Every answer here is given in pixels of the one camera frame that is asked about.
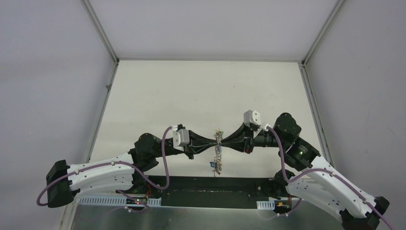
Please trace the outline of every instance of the gray wall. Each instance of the gray wall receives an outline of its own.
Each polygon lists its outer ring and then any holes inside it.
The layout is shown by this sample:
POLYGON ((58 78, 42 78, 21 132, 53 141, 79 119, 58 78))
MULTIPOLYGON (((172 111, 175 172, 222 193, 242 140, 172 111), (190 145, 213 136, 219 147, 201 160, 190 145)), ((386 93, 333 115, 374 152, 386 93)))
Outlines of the gray wall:
POLYGON ((0 229, 53 229, 36 197, 55 161, 84 160, 113 61, 79 0, 2 1, 0 31, 0 229))
MULTIPOLYGON (((406 225, 406 1, 349 0, 308 64, 335 166, 406 225)), ((381 224, 380 229, 387 229, 381 224)))

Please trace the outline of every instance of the wire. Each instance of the wire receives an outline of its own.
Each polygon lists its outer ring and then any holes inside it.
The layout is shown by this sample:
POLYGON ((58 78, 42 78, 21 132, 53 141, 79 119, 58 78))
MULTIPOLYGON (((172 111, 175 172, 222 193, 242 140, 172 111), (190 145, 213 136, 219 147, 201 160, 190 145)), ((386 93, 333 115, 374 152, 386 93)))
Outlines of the wire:
MULTIPOLYGON (((145 174, 144 174, 141 170, 139 170, 139 169, 138 169, 137 167, 135 167, 133 164, 130 164, 130 163, 127 163, 127 162, 124 162, 124 161, 113 161, 114 164, 123 164, 123 165, 130 166, 130 167, 132 167, 133 169, 135 169, 148 183, 150 183, 150 184, 151 184, 152 186, 154 186, 155 188, 160 189, 160 190, 165 190, 165 189, 167 189, 167 188, 169 187, 169 171, 168 171, 168 163, 167 163, 167 161, 166 161, 166 156, 165 156, 165 141, 164 141, 164 140, 165 140, 165 137, 166 137, 167 133, 168 133, 170 130, 172 130, 172 127, 171 127, 171 126, 168 127, 168 128, 165 130, 164 135, 163 135, 163 138, 162 138, 162 142, 161 142, 161 143, 162 143, 162 145, 161 145, 162 159, 163 159, 163 161, 164 161, 165 174, 166 174, 166 181, 167 181, 165 186, 161 187, 161 186, 158 186, 158 185, 154 184, 151 180, 148 179, 147 176, 145 176, 145 174)), ((79 169, 79 173, 82 173, 82 172, 87 171, 87 170, 90 170, 90 169, 99 168, 99 167, 102 167, 102 166, 107 166, 107 165, 112 165, 112 163, 111 163, 111 162, 107 162, 107 163, 101 163, 101 164, 92 165, 92 166, 89 166, 89 167, 86 167, 86 168, 83 168, 83 169, 79 169)), ((66 175, 63 175, 63 176, 57 178, 56 180, 54 180, 53 182, 49 183, 49 184, 40 192, 40 194, 39 194, 39 196, 38 196, 38 198, 37 198, 37 201, 36 201, 36 202, 37 202, 37 205, 38 205, 38 206, 47 206, 48 203, 41 203, 41 197, 44 195, 44 193, 45 193, 46 191, 48 191, 48 189, 49 189, 50 187, 52 187, 53 185, 55 185, 55 184, 58 183, 59 181, 65 179, 65 178, 68 178, 68 177, 70 177, 70 176, 72 176, 72 175, 75 175, 76 173, 77 173, 77 172, 67 173, 66 175)), ((134 200, 135 202, 139 202, 139 201, 136 201, 135 199, 133 199, 132 197, 128 196, 127 194, 125 194, 125 193, 124 193, 123 191, 121 191, 121 190, 118 190, 118 192, 121 193, 121 194, 123 194, 124 196, 126 196, 128 199, 134 200)), ((146 204, 144 204, 144 203, 142 203, 142 202, 139 202, 139 203, 142 204, 142 205, 144 205, 145 207, 147 207, 148 210, 149 210, 149 206, 148 206, 148 205, 146 205, 146 204)))
POLYGON ((393 227, 393 225, 392 225, 378 210, 376 210, 376 208, 375 208, 374 206, 372 206, 372 205, 370 204, 370 202, 368 202, 368 201, 366 200, 366 198, 365 198, 361 193, 358 192, 357 189, 355 189, 352 185, 350 185, 346 180, 344 180, 344 179, 343 179, 342 177, 340 177, 339 175, 334 174, 332 171, 329 171, 329 170, 326 170, 326 169, 309 169, 309 170, 307 170, 306 172, 303 172, 303 173, 299 174, 298 176, 294 177, 293 179, 289 180, 288 177, 287 177, 287 175, 286 175, 286 171, 285 171, 285 157, 284 157, 284 151, 283 151, 281 139, 279 138, 279 136, 278 136, 278 134, 275 132, 275 130, 272 129, 272 127, 267 126, 266 128, 269 129, 269 131, 272 132, 272 134, 273 134, 273 135, 275 136, 275 138, 276 138, 276 141, 278 142, 279 152, 280 152, 280 155, 281 155, 282 175, 283 175, 284 180, 285 180, 287 183, 289 183, 289 184, 290 184, 290 183, 293 183, 293 182, 299 180, 302 176, 304 176, 304 175, 306 175, 306 174, 308 174, 308 173, 313 173, 313 172, 325 172, 325 173, 328 173, 328 174, 330 174, 331 176, 334 176, 335 178, 337 178, 339 181, 343 182, 343 184, 345 184, 351 191, 353 191, 358 197, 360 197, 361 200, 362 200, 364 203, 366 203, 366 205, 367 205, 370 209, 372 209, 372 210, 385 222, 385 224, 386 224, 391 230, 395 230, 395 228, 393 227))

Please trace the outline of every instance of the metal frame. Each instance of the metal frame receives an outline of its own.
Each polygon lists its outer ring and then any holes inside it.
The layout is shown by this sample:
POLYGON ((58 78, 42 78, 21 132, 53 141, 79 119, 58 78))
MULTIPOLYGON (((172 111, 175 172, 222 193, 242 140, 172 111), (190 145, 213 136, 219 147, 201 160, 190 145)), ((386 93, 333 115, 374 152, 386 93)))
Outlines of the metal frame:
MULTIPOLYGON (((100 40, 103 42, 106 50, 108 51, 109 55, 111 56, 113 62, 115 63, 114 66, 114 70, 112 72, 112 77, 110 80, 110 83, 108 85, 106 85, 107 88, 107 93, 103 102, 103 107, 101 109, 101 113, 98 117, 98 121, 97 121, 97 126, 96 129, 94 131, 93 134, 93 139, 89 148, 89 152, 86 155, 86 162, 89 162, 95 142, 96 142, 96 138, 97 138, 97 134, 99 132, 99 128, 100 125, 102 123, 102 117, 104 114, 104 111, 106 109, 106 105, 107 105, 107 101, 110 95, 110 91, 113 85, 113 81, 118 69, 118 64, 119 64, 119 57, 117 56, 116 52, 113 49, 112 44, 110 43, 110 40, 107 37, 106 32, 104 31, 99 18, 97 17, 97 14, 92 6, 92 4, 90 3, 90 0, 81 0, 84 9, 86 10, 86 12, 89 15, 89 18, 95 28, 95 30, 97 31, 100 40)), ((272 59, 209 59, 209 58, 188 58, 188 59, 182 59, 182 58, 123 58, 122 60, 190 60, 190 61, 256 61, 256 62, 297 62, 299 65, 299 70, 301 72, 302 75, 302 80, 303 80, 303 84, 304 84, 304 88, 306 91, 306 95, 307 95, 307 99, 309 101, 310 104, 310 109, 312 111, 312 116, 313 116, 313 120, 315 122, 316 125, 316 131, 317 131, 317 135, 319 137, 319 141, 321 144, 321 148, 322 148, 322 152, 325 156, 325 158, 333 165, 332 162, 332 158, 331 158, 331 154, 330 151, 328 149, 328 144, 327 144, 327 140, 326 140, 326 136, 324 134, 324 130, 322 127, 322 122, 320 119, 320 115, 319 115, 319 109, 318 109, 318 105, 317 105, 317 101, 316 98, 313 94, 313 87, 311 85, 311 82, 309 80, 309 77, 307 75, 307 71, 306 71, 306 65, 309 62, 310 58, 312 57, 312 55, 314 54, 315 50, 318 48, 319 44, 321 43, 321 41, 323 40, 324 36, 326 35, 329 27, 332 25, 336 15, 338 14, 339 10, 342 8, 343 4, 346 2, 346 0, 337 0, 336 4, 334 5, 332 11, 330 12, 326 22, 323 24, 323 27, 321 28, 320 32, 318 33, 316 39, 314 40, 314 42, 311 45, 311 48, 309 49, 309 51, 306 54, 306 57, 304 58, 303 61, 300 60, 272 60, 272 59)), ((60 215, 60 218, 57 222, 56 225, 56 229, 58 230, 70 230, 72 222, 73 222, 73 218, 75 216, 75 212, 76 212, 76 208, 78 205, 78 200, 75 200, 73 203, 63 207, 63 211, 60 215)))

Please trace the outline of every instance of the purple hose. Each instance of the purple hose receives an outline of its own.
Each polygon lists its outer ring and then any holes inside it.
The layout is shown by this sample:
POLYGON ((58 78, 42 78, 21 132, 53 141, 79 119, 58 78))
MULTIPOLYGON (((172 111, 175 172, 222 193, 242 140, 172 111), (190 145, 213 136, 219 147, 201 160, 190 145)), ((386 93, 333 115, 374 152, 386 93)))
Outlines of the purple hose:
MULTIPOLYGON (((135 169, 146 181, 148 181, 153 187, 155 187, 155 188, 157 188, 157 189, 160 189, 160 190, 165 190, 165 189, 167 189, 168 186, 169 186, 169 171, 168 171, 168 163, 167 163, 167 161, 166 161, 166 156, 165 156, 165 137, 166 137, 167 133, 169 132, 169 130, 171 130, 171 129, 172 129, 171 126, 168 127, 168 128, 165 130, 164 135, 163 135, 163 137, 162 137, 162 146, 161 146, 161 148, 162 148, 162 158, 163 158, 163 161, 164 161, 165 174, 166 174, 166 180, 167 180, 166 185, 165 185, 164 187, 160 187, 160 186, 154 184, 151 180, 148 179, 147 176, 145 176, 145 174, 144 174, 141 170, 139 170, 137 167, 135 167, 134 165, 132 165, 132 164, 130 164, 130 163, 123 162, 123 161, 114 161, 114 164, 124 164, 124 165, 130 166, 130 167, 134 168, 134 169, 135 169)), ((98 168, 98 167, 102 167, 102 166, 111 165, 111 164, 112 164, 111 162, 107 162, 107 163, 101 163, 101 164, 92 165, 92 166, 89 166, 89 167, 86 167, 86 168, 83 168, 83 169, 79 169, 79 173, 84 172, 84 171, 87 171, 87 170, 90 170, 90 169, 94 169, 94 168, 98 168)), ((54 184, 58 183, 59 181, 65 179, 65 178, 67 178, 67 177, 70 177, 70 176, 72 176, 72 175, 75 175, 75 174, 76 174, 76 172, 68 173, 68 174, 66 174, 66 175, 63 175, 63 176, 57 178, 57 179, 54 180, 53 182, 49 183, 49 184, 40 192, 40 194, 39 194, 39 196, 38 196, 38 198, 37 198, 37 205, 38 205, 38 206, 47 206, 48 203, 41 203, 41 197, 44 195, 44 193, 45 193, 50 187, 52 187, 54 184)))
MULTIPOLYGON (((313 173, 313 172, 325 172, 325 173, 328 173, 328 174, 332 174, 332 173, 333 173, 332 171, 329 171, 329 170, 326 170, 326 169, 309 169, 309 170, 307 170, 306 172, 303 172, 303 173, 299 174, 298 176, 296 176, 295 178, 289 180, 288 177, 287 177, 287 175, 286 175, 286 171, 285 171, 285 156, 284 156, 284 151, 283 151, 281 139, 279 138, 279 136, 278 136, 278 134, 275 132, 275 130, 272 129, 272 127, 268 126, 268 127, 266 127, 266 128, 269 129, 269 131, 272 132, 272 134, 273 134, 273 135, 275 136, 275 138, 276 138, 276 142, 278 142, 279 152, 280 152, 280 155, 281 155, 282 175, 283 175, 284 180, 285 180, 287 183, 295 182, 295 181, 299 180, 302 176, 304 176, 304 175, 306 175, 306 174, 308 174, 308 173, 313 173)), ((337 178, 339 181, 343 182, 343 184, 345 184, 351 191, 353 191, 358 197, 360 197, 362 201, 365 201, 365 200, 366 200, 366 198, 365 198, 363 195, 361 195, 361 193, 359 193, 359 192, 357 191, 357 189, 355 189, 352 185, 350 185, 350 184, 349 184, 346 180, 344 180, 342 177, 340 177, 340 176, 338 176, 338 175, 336 175, 336 174, 334 174, 333 176, 334 176, 335 178, 337 178)), ((385 224, 386 224, 391 230, 395 230, 395 228, 392 226, 392 224, 389 223, 389 221, 388 221, 380 212, 378 212, 378 210, 376 210, 376 208, 375 208, 374 206, 372 206, 369 202, 366 202, 366 204, 368 205, 369 208, 371 208, 371 209, 385 222, 385 224)))

